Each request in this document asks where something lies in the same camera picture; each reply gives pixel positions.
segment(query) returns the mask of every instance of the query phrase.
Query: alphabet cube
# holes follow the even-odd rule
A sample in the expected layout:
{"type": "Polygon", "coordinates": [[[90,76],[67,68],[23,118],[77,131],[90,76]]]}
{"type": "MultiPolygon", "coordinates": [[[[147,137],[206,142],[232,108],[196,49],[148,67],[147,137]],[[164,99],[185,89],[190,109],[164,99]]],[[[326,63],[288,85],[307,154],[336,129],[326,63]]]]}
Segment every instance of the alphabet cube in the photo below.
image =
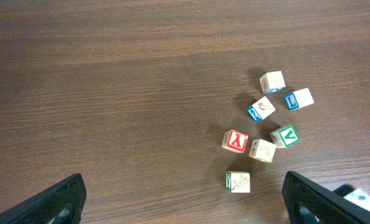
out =
{"type": "Polygon", "coordinates": [[[267,72],[260,78],[263,93],[275,93],[286,87],[281,71],[267,72]]]}
{"type": "Polygon", "coordinates": [[[255,139],[252,143],[249,156],[262,162],[272,162],[273,155],[277,145],[264,141],[263,139],[255,139]]]}
{"type": "Polygon", "coordinates": [[[250,174],[227,171],[226,186],[231,193],[250,193],[250,174]]]}
{"type": "Polygon", "coordinates": [[[274,111],[275,108],[273,107],[273,105],[266,96],[247,108],[247,112],[256,122],[262,121],[264,118],[272,114],[274,111]]]}
{"type": "Polygon", "coordinates": [[[236,130],[230,130],[225,133],[224,140],[222,141],[222,147],[232,152],[243,153],[246,148],[247,134],[238,132],[236,130]]]}
{"type": "Polygon", "coordinates": [[[285,96],[285,100],[290,111],[297,110],[314,103],[314,99],[312,98],[308,88],[287,94],[285,96]]]}
{"type": "Polygon", "coordinates": [[[277,145],[277,149],[290,147],[300,141],[295,127],[293,125],[279,128],[270,133],[272,141],[277,145]]]}

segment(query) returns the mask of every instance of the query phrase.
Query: white object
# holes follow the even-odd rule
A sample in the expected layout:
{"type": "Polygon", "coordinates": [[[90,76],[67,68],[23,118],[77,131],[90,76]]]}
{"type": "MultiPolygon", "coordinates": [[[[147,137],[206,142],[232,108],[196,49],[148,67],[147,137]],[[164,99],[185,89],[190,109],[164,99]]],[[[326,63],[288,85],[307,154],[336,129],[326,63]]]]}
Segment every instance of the white object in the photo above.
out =
{"type": "Polygon", "coordinates": [[[250,174],[248,172],[227,171],[227,190],[231,193],[250,193],[250,174]]]}
{"type": "Polygon", "coordinates": [[[232,152],[243,153],[246,148],[247,138],[249,136],[236,130],[230,130],[225,133],[222,140],[222,147],[232,152]]]}
{"type": "Polygon", "coordinates": [[[297,110],[314,103],[311,92],[308,88],[291,92],[285,96],[289,110],[297,110]]]}
{"type": "Polygon", "coordinates": [[[260,78],[263,93],[275,93],[286,87],[281,71],[267,72],[260,78]]]}
{"type": "Polygon", "coordinates": [[[265,96],[247,108],[247,112],[254,121],[259,122],[272,114],[275,108],[265,96]]]}
{"type": "Polygon", "coordinates": [[[293,125],[276,129],[270,135],[278,149],[290,147],[300,141],[300,137],[293,125]]]}
{"type": "Polygon", "coordinates": [[[344,198],[361,208],[370,211],[370,196],[363,189],[356,189],[350,194],[344,196],[344,198]]]}
{"type": "Polygon", "coordinates": [[[263,139],[255,139],[252,143],[249,156],[262,162],[272,162],[277,145],[263,139]]]}

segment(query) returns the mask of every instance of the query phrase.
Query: block with red side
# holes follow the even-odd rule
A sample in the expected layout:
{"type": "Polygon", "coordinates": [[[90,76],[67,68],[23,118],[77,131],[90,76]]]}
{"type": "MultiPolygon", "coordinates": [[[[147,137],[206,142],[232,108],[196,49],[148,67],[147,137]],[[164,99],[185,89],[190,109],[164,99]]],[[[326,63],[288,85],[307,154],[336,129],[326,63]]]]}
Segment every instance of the block with red side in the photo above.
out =
{"type": "Polygon", "coordinates": [[[222,147],[232,152],[243,153],[246,148],[248,137],[247,134],[236,130],[227,131],[222,141],[222,147]]]}

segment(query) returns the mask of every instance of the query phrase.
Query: wooden table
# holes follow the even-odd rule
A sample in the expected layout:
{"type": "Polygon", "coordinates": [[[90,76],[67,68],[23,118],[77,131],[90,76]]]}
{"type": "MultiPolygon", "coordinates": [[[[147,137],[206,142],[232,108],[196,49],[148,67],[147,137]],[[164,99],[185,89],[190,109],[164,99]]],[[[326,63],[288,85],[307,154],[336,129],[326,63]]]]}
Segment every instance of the wooden table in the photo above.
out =
{"type": "Polygon", "coordinates": [[[370,194],[370,1],[0,2],[0,213],[81,173],[82,223],[289,223],[288,170],[370,194]],[[287,88],[255,123],[276,70],[287,88]],[[306,87],[315,104],[288,111],[306,87]],[[301,142],[248,157],[289,124],[301,142]],[[229,129],[246,153],[221,148],[229,129]]]}

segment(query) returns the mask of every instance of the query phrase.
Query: green block face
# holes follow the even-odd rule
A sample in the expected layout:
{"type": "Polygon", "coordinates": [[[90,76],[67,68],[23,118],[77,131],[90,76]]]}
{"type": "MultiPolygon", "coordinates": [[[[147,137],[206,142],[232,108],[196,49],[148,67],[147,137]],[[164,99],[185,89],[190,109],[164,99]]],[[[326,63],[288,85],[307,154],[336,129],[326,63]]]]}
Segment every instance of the green block face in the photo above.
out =
{"type": "Polygon", "coordinates": [[[286,147],[292,146],[300,141],[295,127],[293,125],[287,126],[279,131],[279,135],[286,147]]]}
{"type": "Polygon", "coordinates": [[[226,183],[227,183],[227,190],[231,190],[231,179],[230,179],[230,172],[227,172],[227,180],[226,180],[226,183]]]}

